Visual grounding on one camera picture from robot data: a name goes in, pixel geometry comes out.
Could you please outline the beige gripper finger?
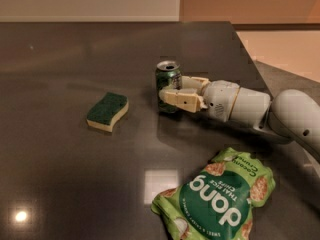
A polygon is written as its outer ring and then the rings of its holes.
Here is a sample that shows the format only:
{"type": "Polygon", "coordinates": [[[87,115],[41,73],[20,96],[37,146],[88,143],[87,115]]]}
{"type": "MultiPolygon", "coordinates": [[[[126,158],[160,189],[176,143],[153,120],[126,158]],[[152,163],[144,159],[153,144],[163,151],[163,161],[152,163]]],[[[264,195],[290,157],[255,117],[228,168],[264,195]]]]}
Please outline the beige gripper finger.
{"type": "Polygon", "coordinates": [[[207,109],[204,98],[197,93],[196,89],[162,89],[159,92],[160,99],[169,105],[179,109],[196,113],[202,109],[207,109]]]}
{"type": "Polygon", "coordinates": [[[209,83],[210,80],[208,78],[190,76],[182,77],[183,89],[195,89],[197,92],[201,92],[209,83]]]}

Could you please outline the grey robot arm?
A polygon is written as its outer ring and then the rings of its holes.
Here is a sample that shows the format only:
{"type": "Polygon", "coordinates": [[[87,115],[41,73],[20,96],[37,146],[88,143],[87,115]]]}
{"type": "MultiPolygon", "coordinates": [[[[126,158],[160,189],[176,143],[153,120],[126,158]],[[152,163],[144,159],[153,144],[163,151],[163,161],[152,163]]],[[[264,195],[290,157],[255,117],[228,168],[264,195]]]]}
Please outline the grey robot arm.
{"type": "Polygon", "coordinates": [[[276,97],[236,83],[201,77],[159,77],[159,106],[166,113],[205,110],[220,122],[235,122],[284,143],[295,141],[320,161],[320,106],[306,93],[288,89],[276,97]]]}

